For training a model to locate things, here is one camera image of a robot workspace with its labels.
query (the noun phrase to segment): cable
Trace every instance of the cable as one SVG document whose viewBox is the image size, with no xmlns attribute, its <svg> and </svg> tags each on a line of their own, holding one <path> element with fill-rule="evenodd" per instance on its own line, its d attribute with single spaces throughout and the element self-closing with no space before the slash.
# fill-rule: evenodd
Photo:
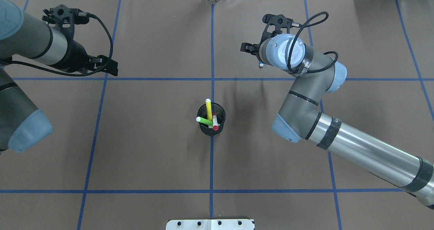
<svg viewBox="0 0 434 230">
<path fill-rule="evenodd" d="M 317 18 L 317 17 L 319 17 L 319 16 L 321 16 L 321 15 L 325 15 L 324 19 L 319 20 L 319 21 L 317 21 L 317 22 L 315 22 L 315 23 L 309 24 L 313 19 L 315 19 L 315 18 Z M 321 23 L 323 23 L 324 21 L 326 21 L 327 18 L 329 18 L 329 14 L 328 14 L 328 12 L 319 12 L 318 14 L 313 15 L 313 16 L 310 17 L 308 20 L 306 20 L 305 23 L 303 23 L 301 26 L 299 26 L 300 29 L 298 30 L 297 34 L 295 35 L 295 37 L 294 37 L 294 39 L 293 39 L 293 43 L 291 44 L 290 52 L 289 52 L 289 55 L 288 55 L 288 64 L 287 64 L 287 68 L 288 68 L 289 70 L 291 69 L 291 56 L 292 56 L 292 54 L 293 54 L 294 46 L 295 46 L 295 44 L 296 44 L 296 41 L 297 41 L 299 35 L 300 35 L 301 32 L 303 31 L 303 29 L 306 28 L 306 27 L 311 27 L 311 26 L 316 26 L 316 25 L 318 25 L 318 24 L 321 24 Z M 335 54 L 335 59 L 334 59 L 334 60 L 333 60 L 329 65 L 327 65 L 326 67 L 321 68 L 321 69 L 318 69 L 318 70 L 307 71 L 307 73 L 317 73 L 317 72 L 321 72 L 321 71 L 326 71 L 326 70 L 328 70 L 330 67 L 332 67 L 332 66 L 333 66 L 333 65 L 338 61 L 338 53 L 337 53 L 337 52 L 335 52 L 335 51 L 329 51 L 329 52 L 325 52 L 324 54 Z"/>
<path fill-rule="evenodd" d="M 108 36 L 108 40 L 110 41 L 110 54 L 108 55 L 108 60 L 100 68 L 98 68 L 98 69 L 96 69 L 96 70 L 94 70 L 92 72 L 86 73 L 86 74 L 70 74 L 70 73 L 64 73 L 64 72 L 60 72 L 60 71 L 54 71 L 52 69 L 40 67 L 40 66 L 37 66 L 37 65 L 34 65 L 34 64 L 30 64 L 30 63 L 27 63 L 27 62 L 21 62 L 21 61 L 14 61 L 13 60 L 13 61 L 11 61 L 9 63 L 10 64 L 25 65 L 25 66 L 29 66 L 29 67 L 32 67 L 32 68 L 36 68 L 36 69 L 42 70 L 42 71 L 48 71 L 48 72 L 51 72 L 51 73 L 54 73 L 54 74 L 59 74 L 59 75 L 68 76 L 68 77 L 85 77 L 85 76 L 90 76 L 92 74 L 95 74 L 97 72 L 102 71 L 102 69 L 104 69 L 104 67 L 107 65 L 107 63 L 110 62 L 110 60 L 112 60 L 112 55 L 113 55 L 113 40 L 112 40 L 112 37 L 110 35 L 110 32 L 108 31 L 107 27 L 105 27 L 104 23 L 102 23 L 102 20 L 100 18 L 98 18 L 96 15 L 93 15 L 93 14 L 90 14 L 90 13 L 87 13 L 87 16 L 89 18 L 96 19 L 101 24 L 101 26 L 104 28 L 105 33 Z"/>
</svg>

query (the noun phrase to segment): black tape band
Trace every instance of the black tape band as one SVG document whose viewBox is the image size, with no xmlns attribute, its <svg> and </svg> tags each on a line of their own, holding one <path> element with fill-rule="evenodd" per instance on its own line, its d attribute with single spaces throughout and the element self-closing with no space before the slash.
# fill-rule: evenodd
<svg viewBox="0 0 434 230">
<path fill-rule="evenodd" d="M 306 137 L 305 137 L 304 139 L 308 140 L 308 139 L 310 138 L 310 136 L 311 136 L 312 133 L 313 133 L 313 130 L 315 130 L 315 128 L 316 128 L 316 125 L 318 125 L 318 122 L 319 122 L 319 119 L 320 119 L 320 118 L 321 118 L 321 112 L 318 112 L 318 116 L 316 116 L 316 120 L 315 120 L 315 122 L 313 123 L 313 126 L 310 128 L 309 133 L 306 135 Z"/>
<path fill-rule="evenodd" d="M 18 85 L 16 83 L 14 83 L 14 82 L 11 82 L 11 83 L 8 83 L 8 84 L 5 84 L 5 85 L 1 85 L 0 86 L 0 91 L 3 91 L 5 89 L 7 89 L 7 88 L 15 87 L 15 86 L 18 86 Z"/>
<path fill-rule="evenodd" d="M 401 187 L 404 191 L 410 193 L 414 193 L 423 189 L 430 182 L 434 173 L 434 167 L 431 163 L 427 162 L 426 160 L 423 160 L 420 157 L 418 158 L 420 161 L 420 167 L 416 177 L 413 179 L 411 183 L 409 183 L 404 187 Z"/>
<path fill-rule="evenodd" d="M 319 142 L 317 146 L 322 148 L 323 150 L 327 150 L 332 144 L 332 142 L 335 140 L 335 137 L 338 134 L 341 125 L 341 120 L 332 117 L 332 123 L 330 124 L 329 128 L 327 128 L 324 137 L 321 139 L 321 142 Z"/>
<path fill-rule="evenodd" d="M 296 92 L 294 92 L 294 91 L 291 91 L 291 90 L 290 90 L 290 91 L 289 91 L 289 94 L 292 94 L 292 95 L 294 95 L 294 96 L 297 96 L 297 97 L 299 97 L 299 98 L 302 98 L 302 99 L 304 99 L 304 100 L 306 100 L 306 101 L 308 101 L 308 102 L 310 102 L 310 103 L 313 103 L 313 104 L 316 105 L 316 106 L 319 105 L 319 103 L 316 102 L 315 100 L 310 99 L 310 98 L 308 98 L 308 97 L 306 97 L 306 96 L 304 96 L 304 95 L 302 95 L 302 94 L 296 93 Z"/>
<path fill-rule="evenodd" d="M 35 56 L 35 57 L 31 57 L 31 58 L 29 58 L 29 59 L 37 59 L 37 58 L 40 58 L 40 57 L 42 57 L 44 54 L 46 54 L 46 53 L 48 52 L 48 50 L 50 50 L 51 45 L 53 44 L 53 31 L 51 30 L 51 27 L 50 27 L 50 26 L 48 26 L 48 29 L 50 29 L 50 41 L 48 42 L 47 47 L 45 48 L 44 51 L 42 51 L 42 53 L 38 54 L 38 55 Z"/>
</svg>

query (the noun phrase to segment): silver arm segment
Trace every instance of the silver arm segment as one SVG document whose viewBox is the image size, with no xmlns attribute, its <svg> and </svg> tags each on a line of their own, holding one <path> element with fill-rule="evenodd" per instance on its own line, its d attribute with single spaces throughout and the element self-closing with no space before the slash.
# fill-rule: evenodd
<svg viewBox="0 0 434 230">
<path fill-rule="evenodd" d="M 430 162 L 326 114 L 320 115 L 307 140 L 413 194 L 423 205 L 434 209 L 434 167 Z"/>
<path fill-rule="evenodd" d="M 273 17 L 283 19 L 281 15 Z M 346 67 L 339 62 L 330 66 L 330 57 L 303 44 L 299 38 L 289 56 L 288 48 L 294 39 L 291 34 L 270 34 L 260 44 L 243 43 L 240 49 L 296 78 L 274 120 L 274 132 L 290 142 L 302 138 L 311 141 L 416 196 L 423 205 L 434 209 L 434 166 L 430 162 L 318 112 L 325 92 L 334 92 L 344 83 Z"/>
</svg>

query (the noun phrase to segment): blue grid line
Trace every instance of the blue grid line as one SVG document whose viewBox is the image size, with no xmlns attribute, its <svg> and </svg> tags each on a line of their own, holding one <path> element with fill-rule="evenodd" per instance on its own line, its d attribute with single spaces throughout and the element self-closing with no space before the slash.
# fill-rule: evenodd
<svg viewBox="0 0 434 230">
<path fill-rule="evenodd" d="M 115 42 L 115 37 L 116 37 L 116 28 L 118 26 L 118 18 L 119 18 L 119 11 L 121 9 L 121 2 L 122 2 L 122 0 L 118 1 L 118 9 L 116 11 L 115 25 L 113 27 L 113 37 L 112 37 L 113 43 Z M 86 204 L 86 196 L 87 196 L 87 190 L 88 190 L 88 185 L 89 185 L 90 172 L 91 172 L 91 169 L 92 169 L 93 154 L 95 152 L 96 139 L 97 139 L 97 136 L 98 136 L 98 129 L 99 129 L 99 121 L 101 119 L 102 105 L 104 103 L 105 88 L 107 86 L 107 76 L 108 76 L 108 74 L 106 73 L 105 77 L 104 77 L 104 84 L 102 85 L 101 99 L 99 101 L 98 115 L 96 117 L 95 132 L 93 134 L 92 148 L 91 148 L 90 156 L 89 156 L 89 164 L 88 164 L 87 173 L 86 173 L 86 181 L 85 181 L 85 185 L 84 185 L 82 204 L 81 204 L 81 207 L 80 207 L 79 220 L 78 220 L 78 223 L 77 223 L 77 230 L 81 229 L 81 223 L 82 223 L 82 219 L 83 219 L 84 207 L 85 207 L 85 204 Z"/>
<path fill-rule="evenodd" d="M 58 81 L 94 81 L 106 80 L 105 77 L 13 77 L 14 80 L 58 80 Z M 295 78 L 281 77 L 107 77 L 107 80 L 118 81 L 294 81 Z M 422 78 L 423 81 L 434 81 L 434 78 Z M 359 78 L 348 77 L 346 81 L 420 81 L 419 78 Z"/>
<path fill-rule="evenodd" d="M 1 189 L 0 193 L 84 193 L 84 190 L 57 189 Z"/>
<path fill-rule="evenodd" d="M 425 95 L 425 99 L 426 99 L 427 104 L 428 104 L 428 109 L 430 110 L 430 113 L 431 113 L 431 118 L 434 121 L 433 108 L 431 106 L 431 102 L 430 102 L 430 99 L 428 97 L 427 90 L 425 89 L 425 84 L 423 84 L 422 75 L 420 74 L 419 66 L 417 65 L 416 57 L 414 56 L 414 53 L 413 53 L 413 48 L 411 47 L 410 40 L 408 39 L 406 26 L 404 26 L 404 21 L 402 19 L 401 10 L 399 8 L 398 0 L 395 0 L 395 3 L 396 3 L 396 9 L 398 10 L 399 19 L 401 21 L 402 30 L 403 30 L 404 36 L 406 37 L 408 49 L 410 50 L 411 58 L 413 59 L 414 67 L 416 68 L 417 76 L 419 77 L 420 85 L 422 86 L 423 94 Z"/>
<path fill-rule="evenodd" d="M 214 4 L 211 4 L 211 100 L 214 100 Z M 213 218 L 214 202 L 214 137 L 210 137 L 210 219 Z"/>
<path fill-rule="evenodd" d="M 403 192 L 400 188 L 344 188 L 344 189 L 173 189 L 173 190 L 87 190 L 86 194 L 166 194 L 166 193 L 373 193 Z M 85 190 L 3 189 L 0 193 L 84 193 Z"/>
<path fill-rule="evenodd" d="M 26 9 L 27 9 L 27 6 L 28 6 L 28 2 L 29 2 L 30 0 L 26 0 L 26 3 L 24 4 L 24 8 L 23 8 L 23 11 L 26 11 Z"/>
<path fill-rule="evenodd" d="M 306 20 L 309 19 L 309 10 L 307 7 L 307 0 L 304 0 L 304 9 L 306 11 Z M 313 47 L 313 37 L 312 32 L 309 30 L 309 39 L 310 39 L 310 45 Z M 324 113 L 324 105 L 322 103 L 322 100 L 319 101 L 319 105 L 321 108 L 321 113 Z M 339 209 L 339 201 L 338 201 L 338 193 L 336 191 L 336 181 L 335 181 L 335 172 L 333 170 L 333 161 L 332 161 L 332 155 L 330 152 L 327 152 L 328 159 L 329 159 L 329 169 L 330 169 L 330 177 L 332 179 L 332 187 L 333 187 L 333 198 L 335 199 L 335 208 L 336 208 L 336 219 L 338 221 L 338 228 L 339 230 L 342 230 L 342 222 L 341 222 L 341 211 Z"/>
</svg>

